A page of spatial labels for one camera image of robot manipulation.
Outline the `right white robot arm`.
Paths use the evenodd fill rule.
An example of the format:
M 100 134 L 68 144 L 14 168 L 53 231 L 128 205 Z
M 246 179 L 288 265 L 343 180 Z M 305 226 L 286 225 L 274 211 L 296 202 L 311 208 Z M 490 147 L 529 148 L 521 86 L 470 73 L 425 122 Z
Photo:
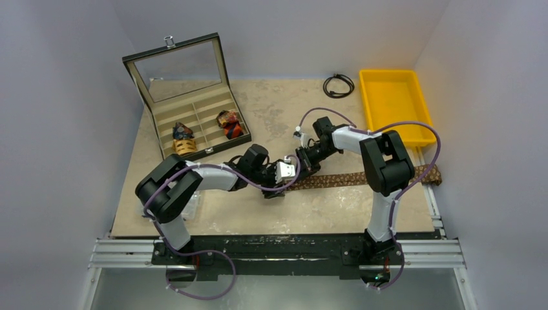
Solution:
M 299 179 L 304 180 L 319 171 L 321 161 L 329 156 L 350 151 L 361 156 L 367 184 L 374 192 L 372 213 L 364 231 L 364 257 L 380 262 L 395 247 L 395 215 L 399 199 L 415 176 L 415 170 L 398 132 L 369 133 L 351 125 L 335 126 L 327 117 L 313 123 L 318 140 L 309 143 L 296 130 L 301 140 L 295 153 L 300 161 Z

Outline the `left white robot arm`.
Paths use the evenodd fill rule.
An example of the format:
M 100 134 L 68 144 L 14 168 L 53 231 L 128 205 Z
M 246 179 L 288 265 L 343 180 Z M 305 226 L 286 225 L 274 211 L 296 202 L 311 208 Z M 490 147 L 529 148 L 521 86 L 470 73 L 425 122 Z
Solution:
M 270 162 L 268 151 L 257 144 L 218 165 L 195 163 L 172 154 L 146 175 L 134 192 L 143 205 L 144 216 L 153 222 L 168 246 L 168 257 L 176 264 L 185 264 L 192 258 L 193 247 L 182 211 L 196 192 L 235 192 L 251 185 L 265 198 L 277 197 L 297 181 L 299 171 L 296 155 Z

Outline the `brown floral tie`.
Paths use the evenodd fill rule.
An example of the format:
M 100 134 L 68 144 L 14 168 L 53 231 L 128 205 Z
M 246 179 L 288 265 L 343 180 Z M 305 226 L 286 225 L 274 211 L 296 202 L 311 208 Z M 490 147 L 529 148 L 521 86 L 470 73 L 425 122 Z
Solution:
M 441 173 L 435 165 L 420 181 L 422 184 L 439 186 L 442 183 Z M 304 189 L 323 189 L 335 187 L 349 187 L 367 185 L 364 172 L 353 172 L 346 174 L 329 174 L 310 176 L 304 180 L 297 181 L 288 191 L 299 191 Z

